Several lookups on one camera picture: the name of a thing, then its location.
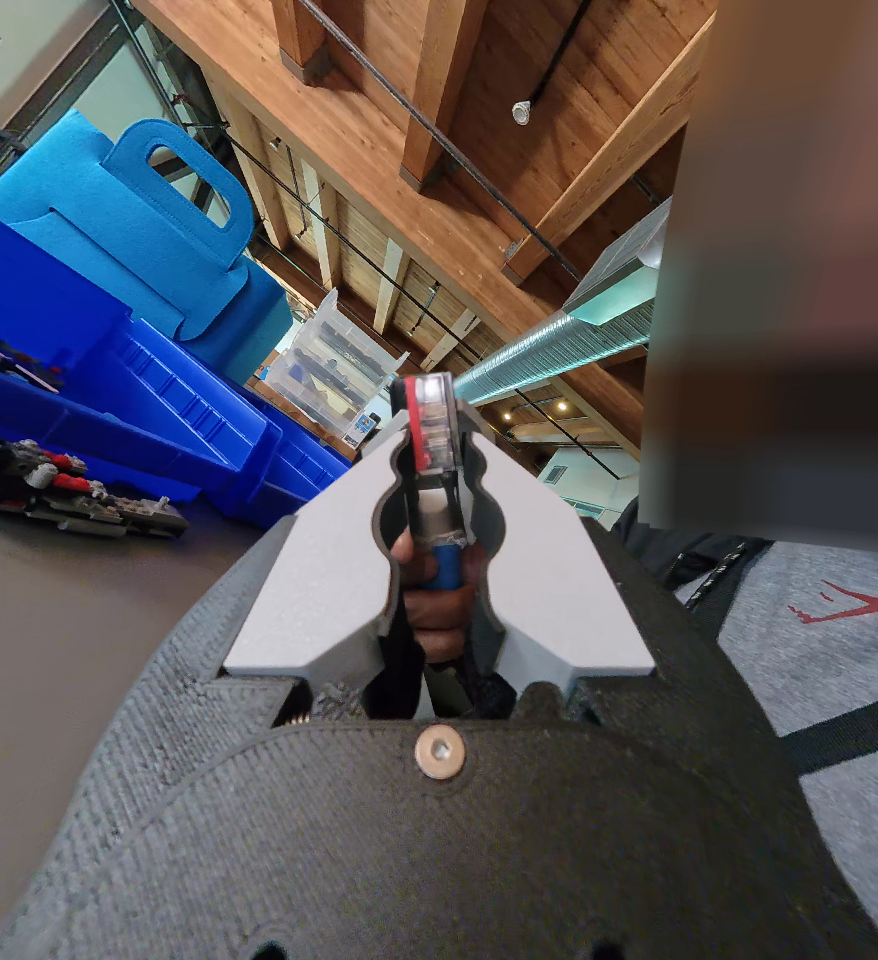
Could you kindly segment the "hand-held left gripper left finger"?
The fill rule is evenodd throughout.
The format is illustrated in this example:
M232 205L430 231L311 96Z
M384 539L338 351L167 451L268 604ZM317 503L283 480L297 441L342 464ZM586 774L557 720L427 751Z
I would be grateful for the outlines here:
M380 637L397 609L397 565L383 505L400 491L398 454L379 446L290 517L277 558L223 667L233 677L292 677L312 691L360 690L383 669Z

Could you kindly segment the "grey shirt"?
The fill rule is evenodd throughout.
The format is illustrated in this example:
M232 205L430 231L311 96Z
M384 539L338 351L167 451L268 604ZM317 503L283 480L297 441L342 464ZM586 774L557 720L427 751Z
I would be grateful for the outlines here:
M718 643L878 926L878 553L777 542L676 596L698 617L719 606Z

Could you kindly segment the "blue plastic bin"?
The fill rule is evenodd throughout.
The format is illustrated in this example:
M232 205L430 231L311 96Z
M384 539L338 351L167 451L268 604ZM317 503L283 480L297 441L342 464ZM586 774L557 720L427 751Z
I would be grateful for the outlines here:
M49 392L0 372L0 438L73 453L94 479L190 501L262 529L349 462L0 222L0 341L64 369Z

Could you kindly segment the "grey and red brick model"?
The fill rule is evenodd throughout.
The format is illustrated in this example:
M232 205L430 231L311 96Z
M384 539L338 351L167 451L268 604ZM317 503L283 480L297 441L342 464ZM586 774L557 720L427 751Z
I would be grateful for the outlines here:
M128 498L87 477L81 458L36 441L0 438L0 514L47 523L61 532L119 540L179 539L189 523L169 498Z

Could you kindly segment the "silver air duct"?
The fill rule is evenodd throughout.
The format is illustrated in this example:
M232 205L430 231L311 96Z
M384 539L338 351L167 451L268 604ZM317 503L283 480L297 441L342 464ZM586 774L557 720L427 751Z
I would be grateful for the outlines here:
M476 404L647 344L672 198L608 246L564 306L454 381Z

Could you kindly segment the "black jacket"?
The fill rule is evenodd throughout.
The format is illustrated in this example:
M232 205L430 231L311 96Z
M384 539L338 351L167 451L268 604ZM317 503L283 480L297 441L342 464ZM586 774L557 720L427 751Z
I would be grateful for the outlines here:
M613 534L667 591L690 596L693 587L747 563L772 544L742 534L712 534L653 527L638 518L634 497L613 524Z

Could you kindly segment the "person's right hand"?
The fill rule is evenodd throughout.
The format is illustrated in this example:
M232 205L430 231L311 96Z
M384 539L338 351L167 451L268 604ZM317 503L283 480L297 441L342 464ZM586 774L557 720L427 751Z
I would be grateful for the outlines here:
M426 662L434 665L456 660L465 650L488 551L478 542L462 551L462 585L456 590L425 588L437 576L437 561L415 545L409 529L397 537L391 553L399 564L407 617Z

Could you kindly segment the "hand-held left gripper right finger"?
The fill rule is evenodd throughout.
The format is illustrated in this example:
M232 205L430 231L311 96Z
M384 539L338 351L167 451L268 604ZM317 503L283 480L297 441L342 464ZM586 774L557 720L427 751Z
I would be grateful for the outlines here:
M565 695L581 678L649 676L653 656L582 518L487 438L463 451L467 532L485 552L470 633L480 675Z

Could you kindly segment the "red and clear brick assembly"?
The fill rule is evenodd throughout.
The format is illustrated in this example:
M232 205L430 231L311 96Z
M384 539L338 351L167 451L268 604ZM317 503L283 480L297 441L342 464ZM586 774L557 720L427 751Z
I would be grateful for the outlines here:
M407 376L402 381L417 473L454 472L445 405L445 371Z

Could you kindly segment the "light blue felt bag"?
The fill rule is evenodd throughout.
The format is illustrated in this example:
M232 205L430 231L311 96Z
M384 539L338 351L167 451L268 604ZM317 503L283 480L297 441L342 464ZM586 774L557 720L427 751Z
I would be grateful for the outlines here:
M228 210L223 225L150 164L160 148L217 192ZM241 182L155 118L112 142L71 110L0 176L1 223L237 383L293 325L284 289L245 256L254 221Z

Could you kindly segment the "grey-brown desk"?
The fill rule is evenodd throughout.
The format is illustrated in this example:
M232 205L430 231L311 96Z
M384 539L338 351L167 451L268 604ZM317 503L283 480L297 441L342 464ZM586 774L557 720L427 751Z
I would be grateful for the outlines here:
M283 530L194 509L182 539L58 533L0 515L0 956L92 957L186 786L262 738L288 679L222 664Z

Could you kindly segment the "pile of toy bricks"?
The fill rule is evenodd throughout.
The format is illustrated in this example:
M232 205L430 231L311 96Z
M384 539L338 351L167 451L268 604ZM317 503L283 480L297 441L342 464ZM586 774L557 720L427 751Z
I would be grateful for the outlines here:
M57 394L63 387L62 369L25 354L0 339L0 374L18 378L40 390Z

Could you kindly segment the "clear plastic organizer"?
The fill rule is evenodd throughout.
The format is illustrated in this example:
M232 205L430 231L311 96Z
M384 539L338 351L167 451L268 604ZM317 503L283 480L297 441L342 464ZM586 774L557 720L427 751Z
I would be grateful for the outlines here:
M294 404L351 450L377 428L370 404L388 389L409 354L393 356L350 320L328 292L275 359L266 362L267 387Z

